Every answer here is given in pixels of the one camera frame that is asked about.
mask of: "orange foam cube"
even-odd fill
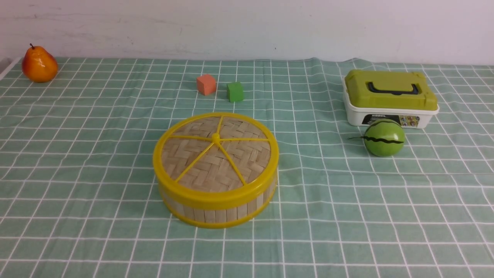
[[[216,80],[211,74],[197,77],[197,90],[203,95],[214,93],[216,91]]]

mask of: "round bamboo box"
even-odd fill
[[[270,202],[278,143],[264,125],[234,113],[186,119],[158,141],[153,166],[170,212],[201,228],[244,223]]]

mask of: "white box base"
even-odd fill
[[[424,129],[433,116],[439,113],[439,106],[437,110],[414,110],[414,109],[386,109],[386,108],[360,108],[355,107],[350,102],[350,97],[343,82],[343,102],[345,104],[346,117],[348,123],[352,126],[368,126],[372,121],[378,119],[392,119],[397,121],[403,128],[410,129]]]

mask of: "orange pear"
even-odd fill
[[[56,59],[41,46],[33,46],[22,59],[22,72],[31,81],[44,83],[52,80],[58,72]]]

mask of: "yellow lid spoke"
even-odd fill
[[[221,123],[223,122],[223,116],[221,116],[219,118],[219,122],[218,122],[218,128],[216,129],[216,133],[219,134],[219,130],[221,129]]]
[[[220,141],[269,141],[267,138],[221,138]]]
[[[211,138],[206,138],[206,137],[201,137],[201,136],[191,136],[191,135],[170,135],[170,138],[180,138],[180,139],[195,139],[195,140],[202,140],[202,141],[209,141],[211,142]]]
[[[244,178],[242,177],[242,174],[240,173],[239,169],[237,168],[237,166],[235,166],[235,163],[233,162],[232,158],[230,157],[230,155],[226,152],[225,148],[223,148],[223,146],[220,144],[220,143],[217,143],[219,149],[223,152],[223,154],[225,155],[226,159],[228,159],[228,161],[230,162],[230,165],[232,165],[232,168],[233,168],[233,171],[235,171],[235,173],[237,173],[237,175],[239,176],[239,179],[240,181],[242,182],[242,184],[244,186],[247,185],[247,183],[245,182]]]
[[[214,143],[211,143],[209,144],[209,146],[207,146],[207,148],[205,148],[197,157],[196,159],[194,159],[194,161],[191,162],[191,164],[189,164],[189,166],[187,166],[187,168],[185,168],[185,170],[180,173],[180,175],[178,176],[178,178],[175,179],[175,181],[179,181],[187,171],[189,171],[193,166],[194,164],[199,160],[201,159],[202,156],[204,156],[204,154],[214,145]]]

